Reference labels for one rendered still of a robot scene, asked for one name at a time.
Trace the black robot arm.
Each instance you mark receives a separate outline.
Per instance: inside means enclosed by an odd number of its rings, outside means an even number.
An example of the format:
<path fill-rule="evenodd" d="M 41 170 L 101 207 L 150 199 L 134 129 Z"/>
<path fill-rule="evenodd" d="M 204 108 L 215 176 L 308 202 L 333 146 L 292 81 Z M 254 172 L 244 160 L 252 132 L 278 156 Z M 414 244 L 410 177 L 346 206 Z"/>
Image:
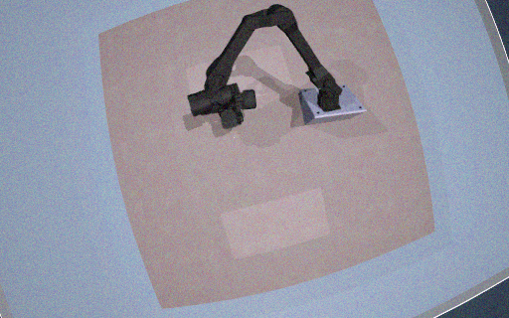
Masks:
<path fill-rule="evenodd" d="M 339 95 L 343 89 L 335 83 L 334 77 L 317 60 L 299 31 L 291 10 L 283 5 L 273 4 L 268 9 L 244 16 L 223 52 L 208 67 L 205 89 L 187 95 L 194 117 L 211 111 L 214 102 L 219 106 L 227 106 L 234 102 L 235 95 L 240 94 L 241 91 L 237 83 L 227 84 L 227 82 L 237 56 L 255 29 L 275 25 L 283 31 L 306 63 L 309 69 L 306 73 L 319 89 L 317 103 L 321 110 L 329 112 L 341 109 Z M 236 106 L 218 109 L 218 112 L 225 129 L 236 127 L 244 121 L 242 113 L 237 111 Z"/>

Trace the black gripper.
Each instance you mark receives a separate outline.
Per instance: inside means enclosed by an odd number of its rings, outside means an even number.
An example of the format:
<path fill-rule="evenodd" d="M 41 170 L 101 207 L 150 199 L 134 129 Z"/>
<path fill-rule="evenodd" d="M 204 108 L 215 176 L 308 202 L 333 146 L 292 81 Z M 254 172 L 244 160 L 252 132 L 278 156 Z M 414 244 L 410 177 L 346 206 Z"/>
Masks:
<path fill-rule="evenodd" d="M 219 106 L 216 102 L 214 102 L 214 106 L 212 106 L 212 110 L 200 115 L 209 114 L 209 113 L 219 113 L 218 109 L 229 109 L 232 106 L 236 106 L 237 110 L 244 109 L 254 109 L 256 108 L 256 100 L 255 100 L 255 90 L 243 90 L 240 94 L 235 95 L 234 102 L 227 106 Z"/>

